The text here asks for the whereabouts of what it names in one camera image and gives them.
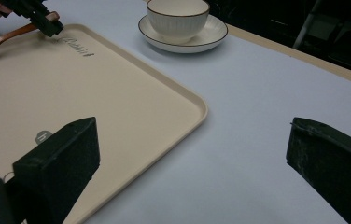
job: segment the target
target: white saucer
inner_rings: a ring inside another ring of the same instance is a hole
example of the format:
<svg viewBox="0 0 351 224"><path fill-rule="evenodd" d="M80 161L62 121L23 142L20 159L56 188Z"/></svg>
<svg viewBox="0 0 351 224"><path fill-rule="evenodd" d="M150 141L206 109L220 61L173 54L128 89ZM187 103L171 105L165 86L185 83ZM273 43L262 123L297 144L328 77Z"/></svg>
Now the white saucer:
<svg viewBox="0 0 351 224"><path fill-rule="evenodd" d="M138 22L138 28L147 42L159 49L175 53L196 53L211 49L222 42L228 34L227 25L214 16L208 15L207 23L202 31L184 44L169 44L152 28L148 16Z"/></svg>

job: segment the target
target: black object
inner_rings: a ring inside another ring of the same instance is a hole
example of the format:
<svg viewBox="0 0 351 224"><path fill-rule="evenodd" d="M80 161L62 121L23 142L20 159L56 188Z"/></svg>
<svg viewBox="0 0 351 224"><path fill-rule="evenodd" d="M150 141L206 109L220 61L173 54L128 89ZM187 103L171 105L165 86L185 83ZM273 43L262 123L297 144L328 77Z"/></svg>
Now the black object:
<svg viewBox="0 0 351 224"><path fill-rule="evenodd" d="M63 223L99 164L95 118L65 125L13 163L5 187L0 179L0 223Z"/></svg>
<svg viewBox="0 0 351 224"><path fill-rule="evenodd" d="M2 5L12 9L18 16L30 19L44 35L58 35L63 25L59 21L49 21L45 18L50 12L42 2L43 0L0 0Z"/></svg>
<svg viewBox="0 0 351 224"><path fill-rule="evenodd" d="M316 0L205 0L222 21L292 47Z"/></svg>
<svg viewBox="0 0 351 224"><path fill-rule="evenodd" d="M294 118L287 161L351 223L350 136L314 120Z"/></svg>
<svg viewBox="0 0 351 224"><path fill-rule="evenodd" d="M351 70L351 0L317 0L309 14L294 49Z"/></svg>

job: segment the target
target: plastic tray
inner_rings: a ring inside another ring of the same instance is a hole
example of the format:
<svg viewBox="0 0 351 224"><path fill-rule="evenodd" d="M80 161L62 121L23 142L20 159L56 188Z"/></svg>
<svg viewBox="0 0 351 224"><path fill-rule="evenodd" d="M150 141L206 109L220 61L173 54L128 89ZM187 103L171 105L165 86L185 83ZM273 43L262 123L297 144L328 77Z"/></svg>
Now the plastic tray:
<svg viewBox="0 0 351 224"><path fill-rule="evenodd" d="M0 47L0 177L39 132L97 118L101 165L65 223L89 217L206 115L202 98L81 25Z"/></svg>

